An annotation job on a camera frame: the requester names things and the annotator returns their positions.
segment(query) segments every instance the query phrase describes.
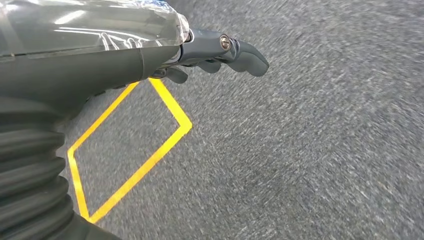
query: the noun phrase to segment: metal screw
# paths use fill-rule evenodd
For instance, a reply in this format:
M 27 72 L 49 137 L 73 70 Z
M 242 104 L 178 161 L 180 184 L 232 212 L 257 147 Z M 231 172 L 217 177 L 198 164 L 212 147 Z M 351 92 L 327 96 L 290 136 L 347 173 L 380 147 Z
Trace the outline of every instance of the metal screw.
M 219 39 L 219 41 L 221 42 L 221 48 L 224 49 L 225 51 L 229 50 L 231 47 L 231 41 L 230 38 L 223 34 L 221 35 L 221 38 Z

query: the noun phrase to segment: yellow floor marking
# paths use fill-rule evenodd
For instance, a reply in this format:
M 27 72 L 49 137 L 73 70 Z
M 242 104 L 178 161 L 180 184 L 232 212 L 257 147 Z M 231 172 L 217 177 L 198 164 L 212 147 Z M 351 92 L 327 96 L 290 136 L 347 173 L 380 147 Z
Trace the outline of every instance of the yellow floor marking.
M 131 93 L 138 82 L 129 85 L 119 97 L 102 113 L 102 115 L 87 129 L 87 131 L 68 149 L 69 168 L 75 188 L 76 200 L 81 216 L 92 223 L 103 218 L 155 165 L 158 163 L 180 139 L 192 128 L 192 122 L 181 109 L 180 105 L 172 97 L 160 79 L 149 79 L 154 89 L 162 98 L 169 111 L 179 124 L 178 129 L 159 147 L 156 152 L 97 210 L 92 216 L 89 215 L 83 185 L 78 172 L 75 151 L 87 138 L 103 123 L 103 121 L 117 108 L 117 106 Z

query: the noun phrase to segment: black plastic casing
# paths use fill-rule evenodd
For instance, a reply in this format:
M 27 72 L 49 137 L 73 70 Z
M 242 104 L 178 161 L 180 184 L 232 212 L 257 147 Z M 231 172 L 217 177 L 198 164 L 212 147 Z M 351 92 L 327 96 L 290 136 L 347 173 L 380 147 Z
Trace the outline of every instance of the black plastic casing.
M 0 61 L 0 240 L 117 240 L 73 211 L 56 127 L 104 90 L 151 76 L 179 46 Z

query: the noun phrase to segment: transparent plastic cover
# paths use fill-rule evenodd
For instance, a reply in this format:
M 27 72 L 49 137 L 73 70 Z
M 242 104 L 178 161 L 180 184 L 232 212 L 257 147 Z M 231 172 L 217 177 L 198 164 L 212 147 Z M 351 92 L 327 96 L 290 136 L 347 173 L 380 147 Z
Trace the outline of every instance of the transparent plastic cover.
M 0 0 L 0 56 L 177 46 L 187 19 L 161 0 Z

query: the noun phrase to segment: robotic hand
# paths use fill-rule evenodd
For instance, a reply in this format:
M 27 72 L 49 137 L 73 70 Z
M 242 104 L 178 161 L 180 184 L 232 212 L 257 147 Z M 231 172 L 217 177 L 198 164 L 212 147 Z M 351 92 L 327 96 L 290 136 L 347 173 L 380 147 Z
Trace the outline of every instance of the robotic hand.
M 199 67 L 207 73 L 215 74 L 220 70 L 221 64 L 255 77 L 263 76 L 270 66 L 265 57 L 246 42 L 215 31 L 191 29 L 178 53 L 155 71 L 151 78 L 168 77 L 173 82 L 182 84 L 188 75 L 175 66 Z
M 188 75 L 178 66 L 267 72 L 256 48 L 219 32 L 191 29 L 185 42 L 143 45 L 145 36 L 175 33 L 174 24 L 158 24 L 172 19 L 163 4 L 0 0 L 1 240 L 119 239 L 74 212 L 68 181 L 59 176 L 66 161 L 56 149 L 65 136 L 56 126 L 89 97 L 148 77 L 184 83 Z

